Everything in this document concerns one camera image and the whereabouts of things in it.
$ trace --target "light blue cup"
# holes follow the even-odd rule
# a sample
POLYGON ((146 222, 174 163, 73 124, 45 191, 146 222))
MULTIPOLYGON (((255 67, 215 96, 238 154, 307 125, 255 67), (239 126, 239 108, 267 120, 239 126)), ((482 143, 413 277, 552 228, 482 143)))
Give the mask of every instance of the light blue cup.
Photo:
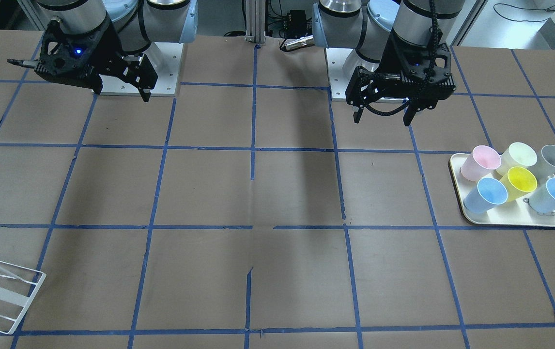
POLYGON ((463 203, 473 213, 484 213, 508 200, 508 190, 497 179, 484 177, 478 181, 463 203))
POLYGON ((529 198, 529 205, 539 213, 555 210, 555 177, 549 178, 547 183, 535 190, 529 198))

